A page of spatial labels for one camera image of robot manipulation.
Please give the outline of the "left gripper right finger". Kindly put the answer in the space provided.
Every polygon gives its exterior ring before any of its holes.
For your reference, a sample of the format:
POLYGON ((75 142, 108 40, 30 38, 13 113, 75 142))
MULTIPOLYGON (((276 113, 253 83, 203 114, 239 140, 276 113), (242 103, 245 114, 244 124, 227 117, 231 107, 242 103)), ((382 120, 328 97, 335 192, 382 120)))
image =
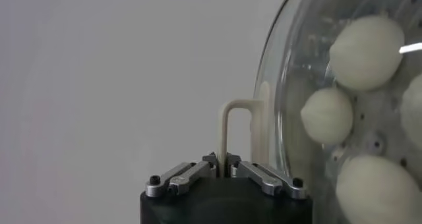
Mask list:
POLYGON ((242 161, 238 155, 227 154, 226 173, 232 178, 252 180, 270 196, 286 194, 294 200, 307 199, 307 188, 302 179, 291 178, 269 165, 242 161))

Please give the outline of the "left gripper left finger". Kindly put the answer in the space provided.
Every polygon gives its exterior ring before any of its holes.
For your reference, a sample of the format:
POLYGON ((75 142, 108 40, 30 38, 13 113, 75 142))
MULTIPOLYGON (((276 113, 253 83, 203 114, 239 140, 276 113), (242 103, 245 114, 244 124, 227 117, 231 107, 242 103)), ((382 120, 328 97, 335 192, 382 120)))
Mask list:
POLYGON ((152 175, 146 183, 144 193, 150 198, 159 198, 167 192, 177 196, 188 193, 191 186, 201 178, 216 178, 218 160, 214 152, 202 157, 198 163, 182 162, 162 175, 152 175))

